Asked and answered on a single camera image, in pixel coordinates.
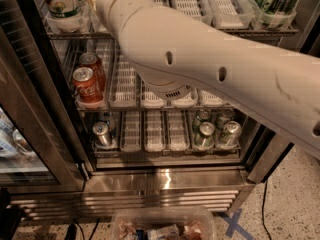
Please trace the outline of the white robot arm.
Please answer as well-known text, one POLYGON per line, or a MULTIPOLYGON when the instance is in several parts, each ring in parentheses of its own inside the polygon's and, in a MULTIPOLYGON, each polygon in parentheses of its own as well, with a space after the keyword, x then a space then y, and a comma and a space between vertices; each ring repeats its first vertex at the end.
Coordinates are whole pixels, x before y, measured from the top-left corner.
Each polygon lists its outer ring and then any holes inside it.
POLYGON ((87 0, 163 99, 211 92, 320 157, 320 60, 234 37, 154 0, 87 0))

